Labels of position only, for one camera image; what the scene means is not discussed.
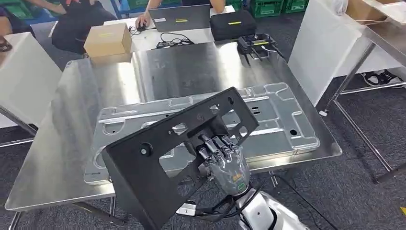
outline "stainless steel table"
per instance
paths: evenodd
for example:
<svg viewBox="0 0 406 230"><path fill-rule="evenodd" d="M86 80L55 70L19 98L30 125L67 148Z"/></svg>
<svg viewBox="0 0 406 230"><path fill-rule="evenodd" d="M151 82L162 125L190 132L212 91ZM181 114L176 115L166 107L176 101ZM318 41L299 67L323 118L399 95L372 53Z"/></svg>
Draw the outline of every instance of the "stainless steel table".
<svg viewBox="0 0 406 230"><path fill-rule="evenodd" d="M334 103L337 106L337 108L343 113L344 117L349 121L351 126L355 129L357 134L361 137L361 139L365 142L365 144L371 149L374 155L378 158L379 162L387 170L387 173L376 178L376 182L381 183L388 180L389 178L398 175L401 172L406 171L406 162L401 164L397 168L393 169L385 160L385 158L380 154L379 150L371 143L371 141L369 141L368 137L362 132L362 130L354 122L354 120L347 113L344 107L338 102L338 97L344 94L365 92L393 86L406 85L406 82L399 82L379 86L364 87L360 89L345 90L350 81L356 75L357 70L362 66L364 61L367 59L369 54L376 46L379 46L380 48L385 50L395 60L397 60L399 63L401 63L403 66L406 67L406 26L397 27L391 23L377 23L367 26L364 29L363 34L367 38L369 38L371 43L365 49L363 55L360 57L360 59L352 68L352 70L349 72L349 74L345 77L344 81L337 89L337 91L334 93L333 97L329 100L329 102L327 103L325 109L321 112L321 114L327 115L328 108L332 103Z"/></svg>
<svg viewBox="0 0 406 230"><path fill-rule="evenodd" d="M238 54L236 43L206 43L134 53L130 62L69 62L6 209L24 211L114 196L111 184L92 186L83 180L101 109L218 92L231 86L287 83L320 139L320 147L312 152L251 163L253 172L340 155L341 148L285 60L276 53L263 61L251 57L248 60L250 65Z"/></svg>

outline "shoe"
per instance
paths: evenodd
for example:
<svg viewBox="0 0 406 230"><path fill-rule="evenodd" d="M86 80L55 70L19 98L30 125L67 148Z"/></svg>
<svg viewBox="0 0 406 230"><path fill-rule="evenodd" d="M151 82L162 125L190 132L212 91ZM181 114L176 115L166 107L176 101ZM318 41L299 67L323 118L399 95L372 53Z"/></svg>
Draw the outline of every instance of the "shoe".
<svg viewBox="0 0 406 230"><path fill-rule="evenodd" d="M397 83L397 82L402 82L403 80L389 72L388 70L380 70L380 71L374 71L374 72L366 72L366 73L361 73L361 75L364 78L365 83L367 83L369 86L378 86L378 85L386 85L389 83ZM403 86L394 86L392 88L402 88Z"/></svg>
<svg viewBox="0 0 406 230"><path fill-rule="evenodd" d="M386 79L385 81L387 83L403 82L403 80L400 77L392 74L391 72L389 72L386 69L381 74L378 75L378 78L382 78L382 79L385 78ZM392 88L400 89L400 88L403 88L403 85L393 86Z"/></svg>
<svg viewBox="0 0 406 230"><path fill-rule="evenodd" d="M375 74L375 72L361 73L361 75L364 78L365 83L367 83L369 86L380 85L379 80L378 80L378 75Z"/></svg>

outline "metal sheet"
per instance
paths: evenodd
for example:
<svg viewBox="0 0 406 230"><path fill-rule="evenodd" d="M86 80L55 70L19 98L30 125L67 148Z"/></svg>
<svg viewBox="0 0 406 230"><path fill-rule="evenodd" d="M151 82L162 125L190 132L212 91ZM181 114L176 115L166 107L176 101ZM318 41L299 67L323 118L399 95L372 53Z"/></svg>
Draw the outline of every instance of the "metal sheet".
<svg viewBox="0 0 406 230"><path fill-rule="evenodd" d="M92 66L87 59L67 64L59 87L5 204L21 211L114 195L111 184L84 182L83 175L101 109L124 104L285 82L320 139L316 150L250 162L264 172L338 156L341 148L310 103L285 60L271 53L264 61L237 53L236 43L196 44L150 50L131 62Z"/></svg>
<svg viewBox="0 0 406 230"><path fill-rule="evenodd" d="M312 151L320 145L286 83L248 87L240 89L239 93L259 122L259 127L242 145L248 162L272 159L275 154L293 156ZM101 110L85 169L85 182L110 182L100 154L105 146L215 94L206 93ZM223 120L229 129L240 122L234 111L229 111L223 116ZM183 130L180 128L175 132L182 133ZM160 163L168 175L176 175L193 160L194 157L181 144L162 156Z"/></svg>

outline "computer mouse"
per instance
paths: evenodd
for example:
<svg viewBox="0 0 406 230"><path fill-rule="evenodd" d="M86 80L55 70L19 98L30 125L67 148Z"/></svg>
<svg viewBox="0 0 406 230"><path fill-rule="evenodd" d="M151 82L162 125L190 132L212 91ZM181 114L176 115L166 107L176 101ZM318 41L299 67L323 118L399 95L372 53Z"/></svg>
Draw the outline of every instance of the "computer mouse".
<svg viewBox="0 0 406 230"><path fill-rule="evenodd" d="M138 24L138 26L137 26L137 31L142 32L146 29L147 29L147 25L145 23L143 23L142 25Z"/></svg>

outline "person's hand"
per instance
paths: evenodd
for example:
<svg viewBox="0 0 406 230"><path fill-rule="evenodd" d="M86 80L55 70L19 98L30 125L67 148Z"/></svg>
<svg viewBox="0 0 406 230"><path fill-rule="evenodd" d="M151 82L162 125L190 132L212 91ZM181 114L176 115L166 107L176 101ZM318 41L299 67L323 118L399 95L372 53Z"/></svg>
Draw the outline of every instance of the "person's hand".
<svg viewBox="0 0 406 230"><path fill-rule="evenodd" d="M136 22L135 22L135 27L139 27L142 26L144 23L146 26L149 26L149 22L151 21L151 17L149 16L149 13L145 12L143 14L141 14Z"/></svg>
<svg viewBox="0 0 406 230"><path fill-rule="evenodd" d="M52 9L53 12L59 13L59 14L65 14L66 10L63 8L62 4L55 5L55 7Z"/></svg>

